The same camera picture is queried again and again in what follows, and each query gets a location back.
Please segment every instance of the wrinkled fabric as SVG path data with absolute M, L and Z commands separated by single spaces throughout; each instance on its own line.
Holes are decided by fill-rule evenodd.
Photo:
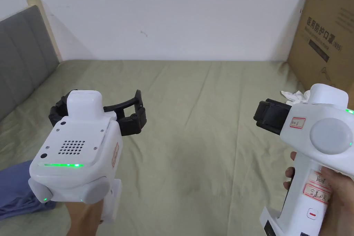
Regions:
M 279 91 L 303 91 L 287 63 L 65 61 L 0 122 L 0 167 L 34 158 L 52 130 L 50 107 L 76 88 L 100 91 L 105 106 L 140 89 L 146 108 L 142 132 L 123 137 L 117 219 L 98 236 L 257 236 L 264 206 L 282 208 L 292 149 L 253 116 L 260 101 L 283 102 Z M 2 236 L 69 226 L 63 204 L 0 221 Z
M 29 187 L 31 162 L 26 161 L 0 171 L 0 220 L 55 208 L 55 202 L 39 202 Z

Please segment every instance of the green indicator light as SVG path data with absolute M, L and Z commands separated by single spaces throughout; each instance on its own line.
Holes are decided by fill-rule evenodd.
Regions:
M 67 168 L 79 168 L 83 167 L 84 164 L 44 164 L 46 167 L 67 167 Z

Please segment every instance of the handwritten label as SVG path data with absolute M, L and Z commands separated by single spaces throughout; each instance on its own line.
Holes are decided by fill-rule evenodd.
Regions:
M 310 173 L 308 181 L 315 186 L 319 186 L 325 190 L 330 191 L 330 186 L 328 181 L 322 176 L 320 172 L 313 171 Z
M 304 127 L 305 121 L 306 121 L 306 118 L 294 117 L 291 120 L 290 127 L 296 128 L 296 129 L 302 129 Z
M 320 201 L 324 204 L 328 204 L 330 198 L 330 192 L 322 190 L 311 184 L 306 184 L 304 189 L 304 195 L 313 198 L 316 201 Z
M 115 161 L 117 160 L 118 151 L 119 151 L 119 145 L 117 143 L 117 145 L 115 146 L 114 153 L 113 153 L 113 158 L 112 158 L 112 166 L 113 167 L 115 165 Z
M 304 188 L 304 195 L 328 204 L 331 195 L 331 189 L 326 178 L 318 171 L 311 170 L 309 173 L 307 183 Z

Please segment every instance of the cardboard box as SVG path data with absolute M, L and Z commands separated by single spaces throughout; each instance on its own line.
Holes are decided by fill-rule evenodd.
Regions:
M 306 0 L 288 63 L 305 89 L 339 88 L 354 108 L 354 0 Z

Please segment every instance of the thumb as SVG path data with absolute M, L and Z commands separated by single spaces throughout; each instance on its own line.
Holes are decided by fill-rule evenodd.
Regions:
M 352 201 L 354 182 L 350 177 L 337 173 L 326 167 L 322 167 L 321 173 L 329 182 L 333 191 L 338 194 L 341 202 Z

